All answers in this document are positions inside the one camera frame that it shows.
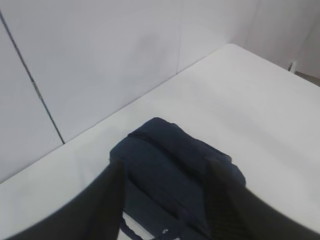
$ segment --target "backpack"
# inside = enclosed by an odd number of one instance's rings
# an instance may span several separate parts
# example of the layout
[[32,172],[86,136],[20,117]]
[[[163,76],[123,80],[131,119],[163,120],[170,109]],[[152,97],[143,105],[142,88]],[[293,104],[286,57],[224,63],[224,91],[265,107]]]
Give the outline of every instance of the backpack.
[[[211,239],[204,204],[209,158],[217,159],[234,179],[246,185],[230,156],[174,123],[158,117],[149,120],[110,152],[111,162],[125,165],[124,212],[159,239]],[[131,239],[141,239],[124,221],[120,227]]]

